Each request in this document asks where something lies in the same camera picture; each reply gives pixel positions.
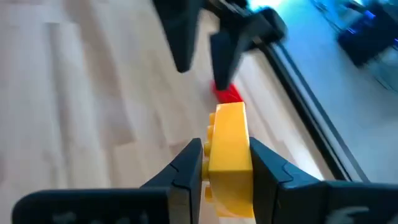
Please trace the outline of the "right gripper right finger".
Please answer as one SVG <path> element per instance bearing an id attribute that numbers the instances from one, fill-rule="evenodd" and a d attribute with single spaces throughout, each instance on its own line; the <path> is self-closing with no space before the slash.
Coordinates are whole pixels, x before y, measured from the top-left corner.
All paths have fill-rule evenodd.
<path id="1" fill-rule="evenodd" d="M 398 185 L 318 180 L 250 139 L 257 224 L 398 224 Z"/>

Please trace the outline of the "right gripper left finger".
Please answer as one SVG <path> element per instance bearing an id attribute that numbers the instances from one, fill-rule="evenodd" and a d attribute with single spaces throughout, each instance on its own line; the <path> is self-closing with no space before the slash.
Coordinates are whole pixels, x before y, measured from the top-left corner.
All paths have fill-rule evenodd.
<path id="1" fill-rule="evenodd" d="M 12 224 L 198 224 L 202 157 L 194 138 L 139 188 L 31 193 L 15 204 Z"/>

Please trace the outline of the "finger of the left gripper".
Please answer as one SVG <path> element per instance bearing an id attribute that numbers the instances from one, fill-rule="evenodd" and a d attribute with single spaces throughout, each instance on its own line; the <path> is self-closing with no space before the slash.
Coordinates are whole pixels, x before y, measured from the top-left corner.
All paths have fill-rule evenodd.
<path id="1" fill-rule="evenodd" d="M 152 0 L 177 71 L 190 70 L 195 51 L 198 15 L 204 0 Z"/>
<path id="2" fill-rule="evenodd" d="M 225 30 L 211 34 L 211 61 L 217 90 L 229 87 L 248 45 L 249 38 L 243 34 L 232 34 Z"/>

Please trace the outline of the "red toy brick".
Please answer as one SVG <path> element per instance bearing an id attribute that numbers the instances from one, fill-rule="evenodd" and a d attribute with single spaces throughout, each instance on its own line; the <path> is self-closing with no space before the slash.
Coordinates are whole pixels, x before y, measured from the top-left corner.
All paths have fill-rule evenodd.
<path id="1" fill-rule="evenodd" d="M 218 90 L 216 88 L 215 82 L 212 82 L 212 87 L 211 90 L 213 94 L 215 95 L 216 99 L 218 100 L 219 103 L 236 103 L 236 102 L 242 102 L 243 99 L 241 95 L 239 94 L 238 89 L 233 83 L 230 83 L 227 89 L 225 90 Z"/>

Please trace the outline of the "long yellow toy brick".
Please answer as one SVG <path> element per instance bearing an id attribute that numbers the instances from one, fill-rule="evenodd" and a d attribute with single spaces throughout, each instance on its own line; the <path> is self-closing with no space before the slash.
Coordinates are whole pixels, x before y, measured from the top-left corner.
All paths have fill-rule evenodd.
<path id="1" fill-rule="evenodd" d="M 253 166 L 244 102 L 223 103 L 209 115 L 203 145 L 205 200 L 219 217 L 252 218 Z"/>

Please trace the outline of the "dark blurry object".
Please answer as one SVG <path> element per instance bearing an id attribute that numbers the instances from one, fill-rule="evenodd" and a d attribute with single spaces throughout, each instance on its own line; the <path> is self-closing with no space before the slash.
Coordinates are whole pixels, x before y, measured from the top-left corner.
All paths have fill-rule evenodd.
<path id="1" fill-rule="evenodd" d="M 356 67 L 398 44 L 398 0 L 373 0 L 338 34 L 337 42 Z"/>

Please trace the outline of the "black aluminium frame rail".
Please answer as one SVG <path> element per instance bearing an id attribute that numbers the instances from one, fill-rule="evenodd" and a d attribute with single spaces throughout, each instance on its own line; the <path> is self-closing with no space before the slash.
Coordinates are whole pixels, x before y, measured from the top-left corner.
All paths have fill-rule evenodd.
<path id="1" fill-rule="evenodd" d="M 340 180 L 369 182 L 287 49 L 281 43 L 260 44 L 259 49 L 270 63 L 333 176 Z"/>

